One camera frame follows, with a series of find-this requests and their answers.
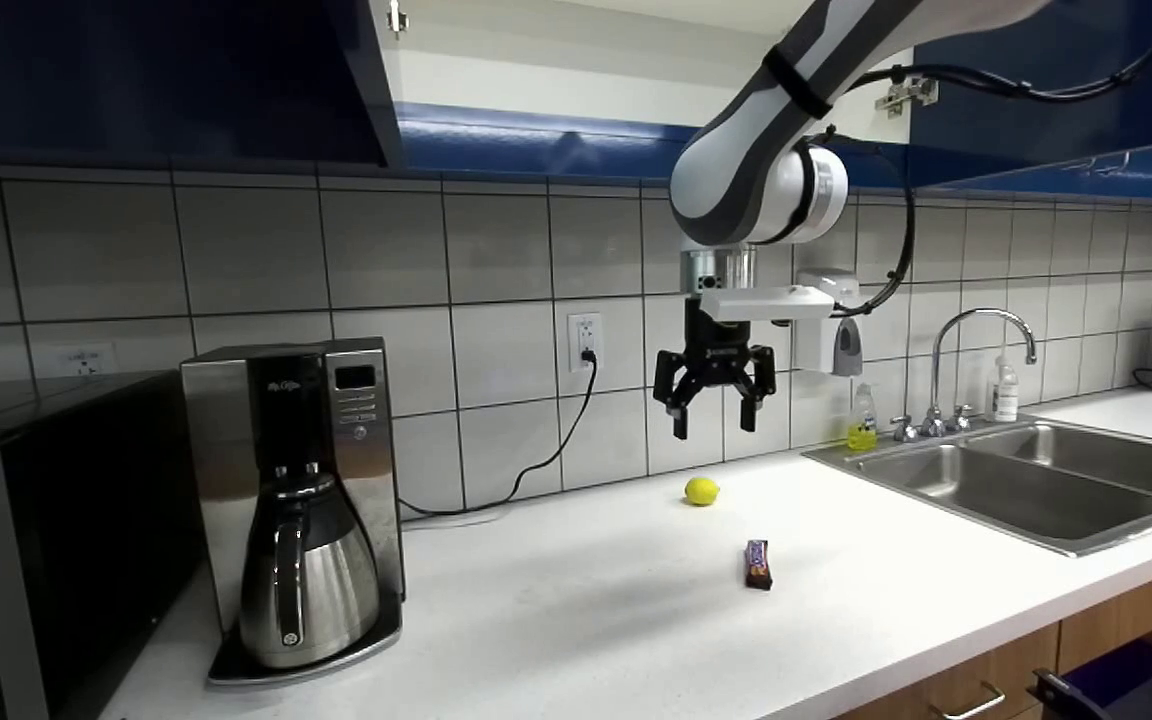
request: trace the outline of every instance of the stainless steel sink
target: stainless steel sink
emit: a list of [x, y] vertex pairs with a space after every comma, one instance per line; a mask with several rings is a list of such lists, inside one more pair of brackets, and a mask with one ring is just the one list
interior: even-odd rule
[[1124, 436], [1028, 422], [1018, 430], [963, 436], [963, 447], [999, 453], [1152, 492], [1152, 445]]
[[1152, 445], [1139, 440], [999, 422], [818, 459], [1074, 555], [1152, 529]]

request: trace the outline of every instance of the bottle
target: bottle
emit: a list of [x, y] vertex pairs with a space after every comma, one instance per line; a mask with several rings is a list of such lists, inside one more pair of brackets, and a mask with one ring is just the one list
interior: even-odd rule
[[850, 420], [844, 420], [844, 453], [871, 453], [879, 447], [879, 422], [871, 420], [871, 388], [862, 385], [850, 400]]
[[1022, 415], [1022, 381], [1007, 372], [1007, 361], [999, 356], [999, 385], [991, 388], [991, 420], [1018, 422]]

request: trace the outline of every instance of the tennis ball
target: tennis ball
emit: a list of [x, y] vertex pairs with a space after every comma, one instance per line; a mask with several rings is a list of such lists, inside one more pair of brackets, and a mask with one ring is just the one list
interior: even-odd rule
[[707, 506], [712, 498], [719, 498], [719, 478], [712, 476], [692, 476], [689, 486], [686, 486], [686, 498], [692, 506]]

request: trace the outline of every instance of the faucet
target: faucet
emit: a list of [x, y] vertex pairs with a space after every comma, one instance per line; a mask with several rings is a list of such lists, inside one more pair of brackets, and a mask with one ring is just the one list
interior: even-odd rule
[[[923, 436], [946, 436], [949, 430], [946, 415], [936, 413], [936, 402], [940, 402], [940, 342], [960, 319], [969, 319], [977, 311], [998, 311], [998, 306], [963, 306], [936, 333], [936, 346], [934, 346], [934, 402], [930, 402]], [[1028, 322], [1022, 315], [1012, 315], [1012, 311], [998, 311], [998, 315], [1022, 329], [1026, 362], [1036, 362], [1040, 361], [1040, 342], [1033, 341]]]

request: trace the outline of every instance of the cable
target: cable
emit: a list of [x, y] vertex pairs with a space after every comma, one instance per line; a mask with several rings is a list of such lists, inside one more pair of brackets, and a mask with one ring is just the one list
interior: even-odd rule
[[[840, 135], [836, 129], [828, 129], [828, 132], [813, 135], [807, 145], [862, 145], [862, 141]], [[905, 197], [905, 244], [899, 244], [899, 260], [898, 260], [898, 267], [888, 272], [888, 283], [884, 283], [871, 301], [864, 301], [864, 304], [855, 304], [855, 306], [836, 304], [840, 315], [871, 315], [878, 306], [884, 306], [884, 304], [899, 290], [899, 283], [905, 283], [905, 274], [907, 274], [907, 267], [914, 267], [914, 250], [917, 250], [917, 236], [919, 236], [919, 202], [917, 202], [917, 197], [914, 197], [914, 185], [907, 185], [905, 162], [898, 162], [898, 161], [888, 161], [888, 156], [879, 156], [879, 161], [894, 162], [898, 176], [899, 176], [899, 197]]]
[[864, 71], [851, 89], [879, 84], [879, 78], [899, 84], [905, 76], [934, 76], [940, 84], [955, 84], [955, 89], [988, 91], [988, 95], [1018, 95], [1033, 105], [1085, 105], [1085, 98], [1136, 84], [1149, 71], [1149, 63], [1152, 63], [1152, 42], [1136, 61], [1118, 69], [1112, 76], [1063, 84], [1063, 89], [1033, 89], [1033, 78], [1012, 78], [1012, 76], [963, 69], [963, 63], [898, 63], [898, 69]]
[[491, 502], [476, 502], [476, 506], [458, 506], [458, 511], [435, 511], [435, 506], [419, 506], [419, 502], [410, 502], [410, 498], [401, 498], [401, 502], [406, 502], [410, 511], [415, 511], [415, 515], [464, 515], [464, 511], [483, 511], [483, 506], [506, 506], [506, 502], [513, 502], [513, 498], [521, 495], [530, 470], [539, 470], [539, 468], [548, 468], [548, 464], [555, 464], [555, 459], [565, 454], [565, 447], [572, 445], [572, 436], [575, 436], [575, 428], [580, 428], [580, 420], [584, 420], [584, 413], [590, 413], [594, 385], [602, 381], [602, 356], [597, 356], [597, 350], [580, 350], [580, 361], [590, 362], [590, 385], [584, 385], [584, 400], [580, 400], [580, 413], [575, 413], [570, 436], [560, 440], [560, 447], [555, 447], [548, 459], [521, 468], [521, 476], [513, 478], [508, 495], [501, 495], [501, 498], [491, 498]]

